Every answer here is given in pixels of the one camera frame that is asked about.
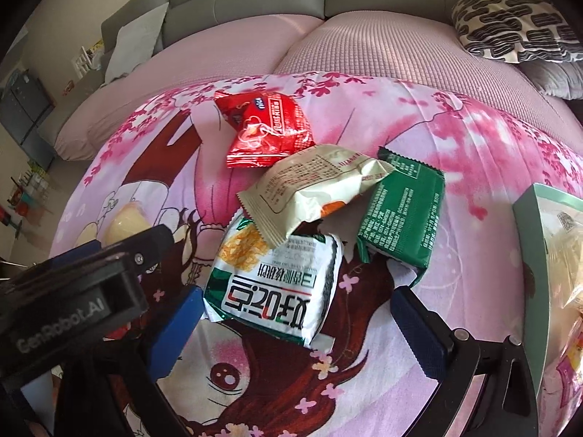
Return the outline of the grey cushion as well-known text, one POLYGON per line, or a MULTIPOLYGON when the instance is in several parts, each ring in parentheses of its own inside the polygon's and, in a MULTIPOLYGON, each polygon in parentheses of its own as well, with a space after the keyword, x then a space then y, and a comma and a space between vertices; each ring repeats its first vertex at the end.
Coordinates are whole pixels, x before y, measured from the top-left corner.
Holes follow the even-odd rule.
POLYGON ((562 100, 581 100, 583 95, 582 62, 546 62, 535 60, 519 65, 521 71, 540 93, 562 100))

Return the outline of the white green chinese packet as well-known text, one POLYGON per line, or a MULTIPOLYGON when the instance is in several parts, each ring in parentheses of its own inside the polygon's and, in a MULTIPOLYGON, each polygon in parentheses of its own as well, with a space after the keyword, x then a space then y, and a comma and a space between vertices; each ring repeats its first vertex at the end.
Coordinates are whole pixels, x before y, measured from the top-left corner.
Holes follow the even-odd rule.
POLYGON ((211 266, 204 310, 311 350, 329 352, 322 332, 336 292, 343 244, 335 235, 292 235, 272 249, 238 209, 211 266))

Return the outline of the cream snack packet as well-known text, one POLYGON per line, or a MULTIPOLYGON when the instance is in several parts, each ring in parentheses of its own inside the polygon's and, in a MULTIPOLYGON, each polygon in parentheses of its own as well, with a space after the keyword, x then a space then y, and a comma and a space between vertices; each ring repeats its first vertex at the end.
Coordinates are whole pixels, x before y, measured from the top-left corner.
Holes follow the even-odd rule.
POLYGON ((237 197, 270 248, 304 223, 343 208, 394 172, 389 162, 334 144, 276 162, 237 197))

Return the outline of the light grey small pillow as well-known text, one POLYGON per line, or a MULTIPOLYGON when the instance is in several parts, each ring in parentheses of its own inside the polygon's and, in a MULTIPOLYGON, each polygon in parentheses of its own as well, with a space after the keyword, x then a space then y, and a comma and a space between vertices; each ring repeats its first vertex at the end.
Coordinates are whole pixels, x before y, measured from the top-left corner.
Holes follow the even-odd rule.
POLYGON ((105 84, 128 76, 153 56, 168 6, 168 3, 159 5, 121 27, 105 73, 105 84))

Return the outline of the clear cracker packet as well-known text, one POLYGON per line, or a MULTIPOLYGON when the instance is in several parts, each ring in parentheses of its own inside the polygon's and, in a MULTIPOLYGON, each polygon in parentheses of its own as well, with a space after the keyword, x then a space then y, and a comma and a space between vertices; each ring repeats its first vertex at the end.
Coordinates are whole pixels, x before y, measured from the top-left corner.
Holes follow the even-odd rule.
POLYGON ((565 211, 549 230, 547 267, 551 295, 561 309, 582 312, 582 223, 565 211))

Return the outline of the black white patterned pillow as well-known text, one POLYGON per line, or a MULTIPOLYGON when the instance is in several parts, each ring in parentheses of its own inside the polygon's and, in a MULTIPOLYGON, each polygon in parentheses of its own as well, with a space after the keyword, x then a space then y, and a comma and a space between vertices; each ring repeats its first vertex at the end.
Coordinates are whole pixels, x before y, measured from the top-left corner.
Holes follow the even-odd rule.
POLYGON ((582 60, 582 43, 551 0, 458 0, 451 20, 470 54, 509 64, 582 60))

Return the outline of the pink textured sofa cover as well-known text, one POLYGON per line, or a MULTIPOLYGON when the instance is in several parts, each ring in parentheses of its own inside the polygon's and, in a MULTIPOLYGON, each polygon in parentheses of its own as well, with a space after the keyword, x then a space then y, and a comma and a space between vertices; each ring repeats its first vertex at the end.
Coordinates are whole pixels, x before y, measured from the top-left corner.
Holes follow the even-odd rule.
POLYGON ((87 75, 40 128, 64 160, 95 157, 141 104, 182 85, 259 74, 335 71, 395 77, 466 94, 582 150, 582 126, 565 102, 541 94, 514 65, 475 57, 454 28, 392 12, 245 18, 168 46, 120 80, 87 75))

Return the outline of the red snack packet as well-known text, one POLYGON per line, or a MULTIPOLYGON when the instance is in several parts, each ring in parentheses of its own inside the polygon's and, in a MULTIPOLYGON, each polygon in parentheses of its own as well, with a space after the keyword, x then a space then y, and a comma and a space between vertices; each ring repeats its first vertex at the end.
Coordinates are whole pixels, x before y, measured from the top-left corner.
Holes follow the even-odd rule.
POLYGON ((315 145, 309 121, 288 95, 217 91, 214 103, 236 131, 226 155, 228 168, 269 168, 315 145))

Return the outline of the pale green tray box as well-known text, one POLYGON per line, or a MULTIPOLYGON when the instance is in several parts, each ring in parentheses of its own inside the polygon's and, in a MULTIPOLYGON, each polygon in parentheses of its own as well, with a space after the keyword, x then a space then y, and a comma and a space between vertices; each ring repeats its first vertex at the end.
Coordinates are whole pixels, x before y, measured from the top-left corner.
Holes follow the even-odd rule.
POLYGON ((582 199, 548 185, 533 184, 513 204, 525 280, 523 344, 538 391, 544 369, 558 357, 577 320, 577 310, 561 308, 553 277, 551 250, 555 236, 582 221, 582 199))

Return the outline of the dark grey cabinet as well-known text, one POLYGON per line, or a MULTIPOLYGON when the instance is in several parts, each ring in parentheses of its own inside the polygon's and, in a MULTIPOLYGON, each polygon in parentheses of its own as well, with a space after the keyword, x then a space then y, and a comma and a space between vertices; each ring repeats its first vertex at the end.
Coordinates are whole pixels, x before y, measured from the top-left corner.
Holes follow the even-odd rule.
POLYGON ((1 91, 1 124, 25 154, 47 171, 54 149, 39 135, 39 128, 54 109, 39 79, 29 70, 15 69, 1 91))

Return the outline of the green snack packet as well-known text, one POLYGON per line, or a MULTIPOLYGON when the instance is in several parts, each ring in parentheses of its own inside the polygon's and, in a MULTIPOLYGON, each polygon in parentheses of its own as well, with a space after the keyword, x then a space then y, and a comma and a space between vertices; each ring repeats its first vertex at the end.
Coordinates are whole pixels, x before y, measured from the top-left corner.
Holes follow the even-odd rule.
POLYGON ((397 274, 410 286, 423 278, 437 236, 445 176, 421 161, 380 147, 377 158, 394 171, 373 189, 357 234, 363 263, 380 253, 400 264, 397 274))

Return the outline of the pink anime print blanket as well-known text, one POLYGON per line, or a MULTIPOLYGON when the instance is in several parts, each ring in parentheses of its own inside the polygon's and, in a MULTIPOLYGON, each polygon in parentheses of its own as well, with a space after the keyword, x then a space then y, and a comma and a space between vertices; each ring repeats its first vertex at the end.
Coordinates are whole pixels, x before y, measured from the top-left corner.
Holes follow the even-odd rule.
POLYGON ((468 96, 305 72, 143 103, 75 188, 51 253, 163 224, 152 312, 221 286, 160 383, 185 436, 398 436, 433 390, 389 313, 400 274, 457 326, 523 327, 513 205, 581 195, 582 156, 468 96))

